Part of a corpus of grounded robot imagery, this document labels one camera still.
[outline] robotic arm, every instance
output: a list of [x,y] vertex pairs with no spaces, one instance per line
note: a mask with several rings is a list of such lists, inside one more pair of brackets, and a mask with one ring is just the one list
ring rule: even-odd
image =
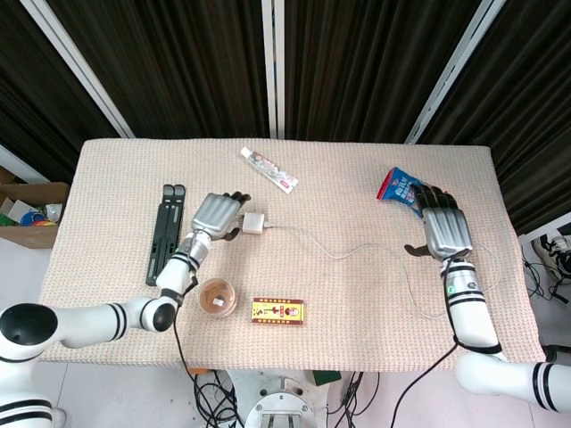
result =
[[82,348],[122,338],[129,328],[159,333],[170,328],[186,291],[197,285],[195,273],[211,241],[231,241],[228,231],[248,194],[209,193],[194,215],[188,234],[157,278],[158,299],[135,298],[91,308],[55,309],[24,303],[0,312],[0,425],[49,428],[52,405],[32,384],[37,358],[60,342]]
[[571,413],[571,367],[550,363],[510,363],[501,352],[476,270],[465,257],[472,240],[464,213],[437,187],[415,186],[425,226],[426,246],[406,251],[441,261],[446,308],[454,341],[468,350],[458,358],[456,379],[466,390],[508,395],[542,408]]

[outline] white floor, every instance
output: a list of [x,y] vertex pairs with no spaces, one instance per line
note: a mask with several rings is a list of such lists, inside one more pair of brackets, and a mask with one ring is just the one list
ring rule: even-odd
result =
[[[0,239],[0,309],[37,300],[49,257],[50,251],[28,250]],[[544,300],[534,301],[533,305],[542,341],[571,345],[571,308]],[[355,418],[355,424],[359,428],[388,427],[396,400],[417,375],[381,374],[373,406]],[[35,377],[37,387],[67,410],[71,427],[204,427],[181,368],[39,363]],[[368,402],[375,383],[375,374],[364,377],[358,397],[361,405]],[[337,408],[342,388],[340,382],[332,385],[331,408]],[[335,426],[336,420],[331,416],[329,425]],[[515,399],[471,395],[457,385],[453,373],[435,371],[402,402],[395,427],[411,426],[559,428],[571,426],[571,416],[550,413]]]

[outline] table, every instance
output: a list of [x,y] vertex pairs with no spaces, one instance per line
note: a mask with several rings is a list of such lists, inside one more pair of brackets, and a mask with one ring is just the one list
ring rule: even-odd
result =
[[[299,179],[286,195],[239,156],[248,146]],[[424,243],[417,215],[376,200],[386,173],[399,166],[452,193],[477,242],[475,264],[506,356],[544,359],[527,299],[521,253],[494,173],[489,149],[278,141],[267,139],[102,139],[85,143],[70,191],[41,302],[74,307],[158,296],[145,285],[156,209],[165,183],[187,189],[182,234],[208,192],[247,192],[246,210],[272,224],[301,227],[333,253],[379,243],[331,260],[295,231],[269,229],[215,242],[199,280],[221,276],[238,294],[236,312],[212,319],[191,292],[178,328],[191,366],[355,371],[429,367],[451,345],[448,321],[419,315],[444,310],[439,264],[417,259],[405,243]],[[485,245],[492,253],[484,251]],[[253,325],[253,297],[304,299],[303,326]],[[461,351],[442,363],[454,367]],[[121,341],[82,350],[57,345],[44,359],[119,365],[173,365],[171,330],[131,330]]]

